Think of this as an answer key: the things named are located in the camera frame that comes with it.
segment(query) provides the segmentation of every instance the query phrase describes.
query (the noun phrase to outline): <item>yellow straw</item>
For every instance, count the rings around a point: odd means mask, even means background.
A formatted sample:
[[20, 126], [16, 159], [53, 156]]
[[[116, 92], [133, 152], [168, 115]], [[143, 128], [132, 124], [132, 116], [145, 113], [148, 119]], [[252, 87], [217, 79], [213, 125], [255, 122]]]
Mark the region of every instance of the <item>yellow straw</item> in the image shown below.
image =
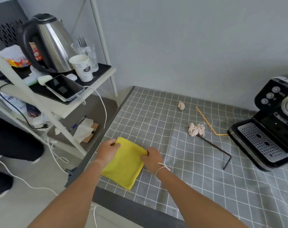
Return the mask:
[[228, 136], [228, 134], [218, 134], [216, 133], [216, 131], [214, 130], [214, 128], [210, 125], [210, 123], [207, 121], [207, 119], [204, 117], [204, 115], [201, 113], [201, 111], [199, 110], [199, 108], [196, 106], [197, 108], [197, 111], [199, 111], [199, 113], [201, 114], [201, 116], [203, 117], [204, 121], [209, 125], [209, 127], [211, 128], [212, 132], [215, 134], [215, 135], [219, 135], [219, 136]]

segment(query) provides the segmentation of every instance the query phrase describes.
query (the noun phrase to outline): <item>fork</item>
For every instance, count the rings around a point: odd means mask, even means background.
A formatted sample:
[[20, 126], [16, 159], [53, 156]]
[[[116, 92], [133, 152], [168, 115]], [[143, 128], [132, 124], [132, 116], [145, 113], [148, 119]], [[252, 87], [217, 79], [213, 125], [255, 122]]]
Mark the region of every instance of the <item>fork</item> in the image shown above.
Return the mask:
[[86, 41], [85, 41], [85, 39], [84, 39], [82, 34], [77, 36], [77, 40], [78, 40], [79, 45], [80, 45], [81, 48], [86, 48], [87, 47], [87, 43], [86, 43]]

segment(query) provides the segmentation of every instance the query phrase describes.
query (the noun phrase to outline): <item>kettle handle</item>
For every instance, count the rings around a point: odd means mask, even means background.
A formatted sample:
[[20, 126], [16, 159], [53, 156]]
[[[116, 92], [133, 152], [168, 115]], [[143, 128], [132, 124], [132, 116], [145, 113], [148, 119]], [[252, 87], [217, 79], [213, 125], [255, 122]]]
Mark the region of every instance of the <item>kettle handle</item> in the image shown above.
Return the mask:
[[56, 73], [56, 70], [54, 69], [47, 69], [39, 64], [39, 62], [36, 60], [33, 50], [29, 44], [31, 38], [33, 36], [38, 35], [37, 30], [37, 20], [32, 19], [25, 23], [24, 25], [21, 25], [18, 28], [18, 43], [21, 48], [21, 51], [24, 53], [25, 57], [28, 59], [28, 61], [31, 63], [31, 65], [37, 69], [40, 72], [43, 73]]

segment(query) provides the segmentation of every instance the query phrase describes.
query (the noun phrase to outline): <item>yellow microfiber towel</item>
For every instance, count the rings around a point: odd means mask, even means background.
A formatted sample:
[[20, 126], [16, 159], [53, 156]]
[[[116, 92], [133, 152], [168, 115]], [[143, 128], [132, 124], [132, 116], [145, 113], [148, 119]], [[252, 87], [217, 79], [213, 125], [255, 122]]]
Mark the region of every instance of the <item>yellow microfiber towel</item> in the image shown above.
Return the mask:
[[118, 137], [115, 143], [119, 143], [121, 146], [115, 157], [103, 169], [102, 175], [125, 189], [131, 190], [144, 166], [140, 156], [147, 155], [147, 151], [122, 137]]

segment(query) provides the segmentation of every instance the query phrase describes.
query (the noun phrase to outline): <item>electric kettle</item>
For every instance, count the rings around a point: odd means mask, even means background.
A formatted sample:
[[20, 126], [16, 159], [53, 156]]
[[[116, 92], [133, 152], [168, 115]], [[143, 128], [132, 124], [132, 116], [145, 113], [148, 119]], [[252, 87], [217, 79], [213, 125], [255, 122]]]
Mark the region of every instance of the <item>electric kettle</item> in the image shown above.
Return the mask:
[[[33, 41], [47, 68], [34, 57], [29, 44]], [[18, 29], [18, 42], [31, 65], [43, 73], [64, 73], [73, 70], [69, 59], [77, 55], [72, 39], [63, 24], [53, 15], [36, 14]]]

